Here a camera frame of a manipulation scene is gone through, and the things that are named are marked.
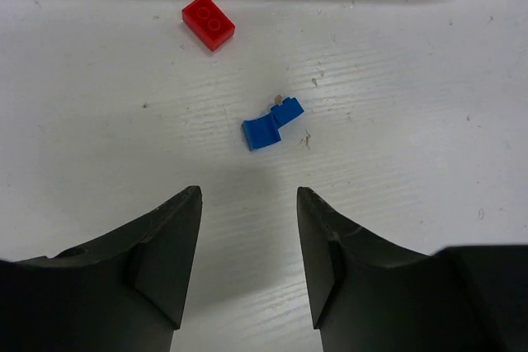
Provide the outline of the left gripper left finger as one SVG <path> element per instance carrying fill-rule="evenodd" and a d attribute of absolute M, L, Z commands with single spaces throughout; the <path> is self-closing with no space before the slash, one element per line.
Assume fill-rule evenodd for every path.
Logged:
<path fill-rule="evenodd" d="M 168 351 L 182 323 L 200 187 L 57 256 L 1 264 L 4 351 Z"/>

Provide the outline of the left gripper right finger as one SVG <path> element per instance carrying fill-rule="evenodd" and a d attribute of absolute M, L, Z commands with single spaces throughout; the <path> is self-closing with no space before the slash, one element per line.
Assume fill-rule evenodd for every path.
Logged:
<path fill-rule="evenodd" d="M 297 218 L 324 350 L 526 350 L 526 246 L 423 255 L 346 218 L 308 187 L 297 191 Z"/>

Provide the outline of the red lego brick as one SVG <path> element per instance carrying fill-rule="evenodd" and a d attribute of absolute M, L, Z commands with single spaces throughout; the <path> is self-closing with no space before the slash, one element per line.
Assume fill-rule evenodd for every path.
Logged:
<path fill-rule="evenodd" d="M 235 32 L 235 25 L 213 0 L 194 0 L 181 10 L 181 18 L 201 43 L 215 52 Z"/>

